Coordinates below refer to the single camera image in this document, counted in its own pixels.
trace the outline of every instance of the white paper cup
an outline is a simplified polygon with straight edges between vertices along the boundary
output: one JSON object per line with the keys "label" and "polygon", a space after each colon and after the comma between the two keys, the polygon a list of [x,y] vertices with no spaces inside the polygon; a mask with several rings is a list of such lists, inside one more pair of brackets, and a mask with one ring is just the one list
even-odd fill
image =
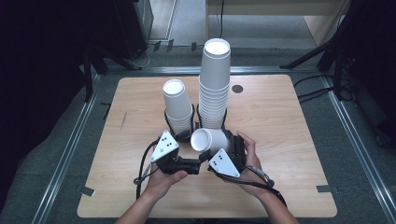
{"label": "white paper cup", "polygon": [[208,99],[204,96],[199,96],[200,105],[213,105],[214,107],[219,107],[220,105],[227,105],[228,97],[223,97],[222,99]]}
{"label": "white paper cup", "polygon": [[209,93],[209,94],[219,94],[219,93],[223,93],[225,91],[228,91],[230,89],[230,82],[227,85],[225,85],[225,86],[223,86],[221,88],[217,88],[217,89],[213,90],[213,89],[209,89],[208,87],[206,87],[201,82],[201,80],[199,80],[199,88],[200,88],[200,91],[204,91],[204,92]]}
{"label": "white paper cup", "polygon": [[211,109],[200,109],[199,113],[201,119],[210,119],[210,120],[217,120],[222,119],[224,117],[226,108],[218,109],[218,110],[211,110]]}
{"label": "white paper cup", "polygon": [[220,113],[224,113],[224,111],[226,110],[227,105],[219,105],[219,106],[215,106],[215,105],[205,105],[205,104],[199,104],[199,112],[206,112],[206,114],[210,115],[210,114],[220,114]]}
{"label": "white paper cup", "polygon": [[224,93],[219,93],[219,94],[210,94],[210,93],[206,93],[204,91],[200,91],[199,95],[205,97],[206,99],[218,100],[218,99],[224,99],[224,98],[228,97],[229,92],[226,91]]}
{"label": "white paper cup", "polygon": [[166,117],[168,117],[168,120],[172,120],[172,121],[176,121],[176,122],[180,122],[180,121],[184,121],[184,120],[190,120],[191,119],[191,116],[192,116],[192,106],[191,106],[191,108],[190,108],[190,114],[188,115],[188,116],[186,116],[185,118],[181,118],[181,119],[174,119],[174,118],[172,118],[169,114],[168,114],[168,112],[165,110],[165,114],[166,114]]}
{"label": "white paper cup", "polygon": [[231,48],[220,38],[205,43],[200,81],[211,90],[224,88],[230,82]]}
{"label": "white paper cup", "polygon": [[224,114],[219,114],[216,116],[207,116],[205,112],[201,114],[201,121],[209,123],[221,123],[224,119]]}
{"label": "white paper cup", "polygon": [[166,81],[163,84],[163,97],[168,117],[184,119],[191,113],[191,102],[181,80],[171,79]]}
{"label": "white paper cup", "polygon": [[230,141],[221,129],[197,129],[191,136],[191,146],[196,151],[204,152],[208,149],[211,154],[216,154],[221,148],[226,151],[230,147]]}
{"label": "white paper cup", "polygon": [[169,126],[172,128],[175,134],[179,134],[185,130],[191,129],[192,108],[190,114],[184,119],[172,119],[171,117],[169,117],[166,111],[165,114],[168,119]]}
{"label": "white paper cup", "polygon": [[212,124],[212,123],[202,122],[203,128],[207,128],[207,129],[220,129],[221,128],[221,124]]}
{"label": "white paper cup", "polygon": [[222,124],[223,118],[217,118],[217,119],[202,119],[201,122],[205,124],[214,124],[214,125],[219,125]]}

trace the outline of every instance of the white triangular marker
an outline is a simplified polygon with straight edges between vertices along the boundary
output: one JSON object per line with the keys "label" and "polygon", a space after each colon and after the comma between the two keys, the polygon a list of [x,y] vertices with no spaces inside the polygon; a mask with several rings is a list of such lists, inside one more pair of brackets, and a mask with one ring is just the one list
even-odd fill
{"label": "white triangular marker", "polygon": [[219,174],[239,177],[240,174],[236,167],[233,165],[227,152],[222,148],[216,155],[209,161],[209,165]]}
{"label": "white triangular marker", "polygon": [[178,148],[177,141],[175,140],[175,138],[172,137],[172,135],[168,131],[165,130],[160,138],[160,141],[155,147],[154,152],[152,153],[150,161],[155,162],[177,148]]}

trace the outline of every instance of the aluminum rail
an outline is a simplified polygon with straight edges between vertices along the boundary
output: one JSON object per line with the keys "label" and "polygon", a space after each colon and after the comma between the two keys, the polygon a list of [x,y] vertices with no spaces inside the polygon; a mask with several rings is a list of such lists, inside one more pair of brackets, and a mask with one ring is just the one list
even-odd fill
{"label": "aluminum rail", "polygon": [[[138,71],[127,71],[115,63],[108,64],[111,73],[128,73],[131,76],[183,76],[183,75],[199,75],[200,66],[180,66],[180,67],[149,67]],[[231,75],[271,75],[292,73],[317,73],[315,66],[301,66],[294,69],[280,69],[279,66],[231,66]]]}
{"label": "aluminum rail", "polygon": [[[332,81],[328,77],[325,77],[323,78],[323,84],[326,88],[329,88],[332,86]],[[373,191],[382,207],[382,210],[388,219],[388,222],[396,223],[395,202],[393,201],[390,191],[382,179],[381,174],[376,169],[367,148],[361,141],[359,133],[353,125],[346,108],[344,107],[344,103],[338,101],[333,92],[330,92],[329,96],[332,101],[332,105],[334,106],[335,111],[337,112],[338,117],[340,118],[346,130],[346,134],[349,137],[353,149],[355,150],[355,153],[361,163],[361,167],[363,168],[364,173],[366,173]]]}
{"label": "aluminum rail", "polygon": [[[96,87],[99,83],[100,77],[96,75],[93,86]],[[47,185],[41,203],[35,212],[35,217],[32,221],[33,224],[46,223],[47,217],[50,213],[50,209],[53,205],[53,202],[55,201],[56,195],[58,194],[59,188],[62,185],[64,176],[67,172],[70,161],[73,158],[73,154],[75,152],[78,140],[81,136],[82,131],[84,130],[85,124],[87,122],[88,116],[91,113],[95,99],[96,92],[94,92],[91,99],[84,104],[81,113],[79,114],[78,121],[73,129],[73,132],[70,135],[69,140],[67,141],[66,147],[64,148],[64,153],[62,154],[62,157],[58,162],[55,172],[53,173],[52,178]]]}

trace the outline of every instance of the wooden table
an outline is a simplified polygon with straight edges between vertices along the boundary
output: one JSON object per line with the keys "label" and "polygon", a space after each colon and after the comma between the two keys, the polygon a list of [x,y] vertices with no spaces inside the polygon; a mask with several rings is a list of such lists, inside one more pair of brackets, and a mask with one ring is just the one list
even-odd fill
{"label": "wooden table", "polygon": [[[184,82],[191,102],[197,105],[198,77],[176,78]],[[169,79],[127,77],[120,81],[86,183],[96,192],[93,197],[81,196],[80,217],[119,217],[135,201],[134,179],[143,152],[168,129],[163,117],[163,83]],[[262,169],[275,180],[289,210],[296,217],[335,216],[332,194],[317,190],[328,183],[290,78],[231,76],[233,85],[241,85],[243,91],[230,92],[226,129],[243,131],[256,140]],[[199,156],[190,144],[181,144],[179,155]],[[258,200],[224,183],[207,167],[204,162],[199,175],[174,185],[150,216],[267,217]]]}

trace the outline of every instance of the wrist strap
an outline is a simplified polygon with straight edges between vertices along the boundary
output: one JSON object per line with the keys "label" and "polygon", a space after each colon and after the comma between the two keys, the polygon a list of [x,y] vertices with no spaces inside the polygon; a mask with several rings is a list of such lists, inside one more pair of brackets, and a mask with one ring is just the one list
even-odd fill
{"label": "wrist strap", "polygon": [[270,191],[271,193],[273,193],[283,204],[285,204],[286,207],[288,207],[286,205],[286,201],[283,198],[282,194],[278,190],[276,190],[268,185],[260,184],[257,182],[247,182],[247,181],[233,179],[233,178],[228,177],[227,175],[219,174],[218,172],[216,172],[213,169],[211,169],[211,170],[213,171],[213,173],[215,173],[215,175],[217,177],[219,177],[220,179],[222,179],[224,181],[228,181],[228,182],[235,183],[235,184],[241,184],[241,185],[250,185],[250,186],[253,186],[253,187],[256,187],[259,189],[266,189],[266,190]]}

